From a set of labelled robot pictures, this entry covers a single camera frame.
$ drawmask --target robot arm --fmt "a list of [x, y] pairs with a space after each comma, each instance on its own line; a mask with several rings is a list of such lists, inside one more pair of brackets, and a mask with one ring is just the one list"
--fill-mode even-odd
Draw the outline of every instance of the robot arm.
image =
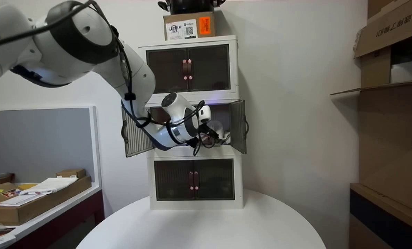
[[[86, 8], [88, 3], [95, 9]], [[10, 43], [0, 42], [0, 76], [11, 70], [37, 85], [54, 88], [93, 71], [120, 94], [128, 115], [161, 150], [195, 138], [200, 120], [204, 123], [211, 119], [208, 106], [201, 108], [199, 116], [200, 108], [177, 93], [170, 93], [162, 102], [171, 123], [163, 126], [151, 119], [145, 105], [154, 92], [155, 76], [136, 52], [118, 39], [94, 1], [63, 2], [34, 24], [0, 0], [0, 41], [45, 27], [52, 28]]]

